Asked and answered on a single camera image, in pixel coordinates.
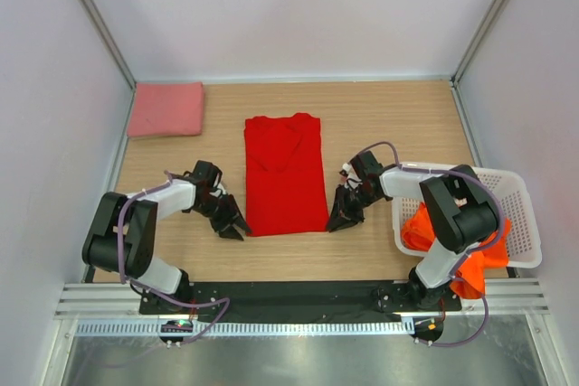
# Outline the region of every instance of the wooden tabletop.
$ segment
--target wooden tabletop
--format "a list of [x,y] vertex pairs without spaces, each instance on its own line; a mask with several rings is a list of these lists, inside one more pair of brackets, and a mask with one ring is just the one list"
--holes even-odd
[[[244,213],[245,119],[296,112],[321,118],[328,209],[341,165],[378,140],[394,142],[403,161],[472,164],[447,81],[211,85],[205,86],[203,134],[129,140],[117,191],[159,185],[165,169],[182,173],[208,160],[222,169]],[[383,165],[393,162],[387,147],[375,155]],[[381,201],[365,210],[365,223],[349,230],[245,241],[220,239],[199,214],[176,213],[157,225],[155,254],[197,281],[407,278],[418,259],[394,245],[391,213],[391,204]],[[99,271],[95,281],[118,276]]]

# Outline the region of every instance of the white backdrop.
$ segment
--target white backdrop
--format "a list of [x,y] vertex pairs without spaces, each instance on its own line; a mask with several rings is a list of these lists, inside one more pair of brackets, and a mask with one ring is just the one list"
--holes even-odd
[[575,370],[578,30],[578,0],[510,0],[460,85],[483,163],[515,170],[527,182],[543,251],[533,272]]
[[78,0],[0,0],[0,383],[37,385],[130,91]]
[[137,80],[451,75],[491,0],[95,0]]

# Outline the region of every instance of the orange cloth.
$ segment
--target orange cloth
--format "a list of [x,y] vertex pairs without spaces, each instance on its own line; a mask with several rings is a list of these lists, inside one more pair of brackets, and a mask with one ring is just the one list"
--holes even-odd
[[[501,268],[508,264],[507,246],[505,240],[510,232],[510,220],[505,219],[505,233],[492,248],[470,255],[464,264],[460,266],[457,276],[464,279],[463,282],[452,282],[451,290],[463,298],[480,298],[485,294],[485,268]],[[493,240],[496,232],[483,242]],[[428,250],[434,243],[436,235],[432,229],[431,220],[424,203],[420,204],[418,211],[402,228],[402,240],[409,249]]]

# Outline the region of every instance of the white wall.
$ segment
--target white wall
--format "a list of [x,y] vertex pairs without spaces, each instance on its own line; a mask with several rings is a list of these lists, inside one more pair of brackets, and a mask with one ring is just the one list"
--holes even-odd
[[77,0],[0,0],[0,383],[37,384],[130,93]]
[[486,165],[526,179],[535,270],[579,367],[579,0],[510,0],[460,85]]
[[491,0],[95,0],[138,80],[450,76]]

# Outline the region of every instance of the robotic arm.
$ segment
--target robotic arm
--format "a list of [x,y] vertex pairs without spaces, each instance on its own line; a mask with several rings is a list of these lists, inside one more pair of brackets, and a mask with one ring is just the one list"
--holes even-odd
[[171,184],[137,198],[127,209],[124,228],[119,228],[121,209],[137,193],[105,193],[82,248],[83,261],[96,268],[119,272],[119,231],[122,237],[126,275],[140,284],[175,300],[192,300],[185,271],[153,255],[157,222],[174,212],[199,212],[209,218],[213,230],[225,239],[243,240],[234,225],[251,233],[233,195],[221,183],[222,171],[198,161],[193,172],[171,174]]
[[383,167],[372,152],[365,151],[342,167],[345,181],[336,189],[327,223],[330,232],[357,225],[364,221],[364,208],[380,199],[423,201],[436,240],[409,276],[409,295],[421,308],[438,304],[468,249],[479,246],[498,228],[496,204],[469,181],[469,177],[478,179],[472,168],[460,165],[451,171],[468,176],[429,174],[399,165]]

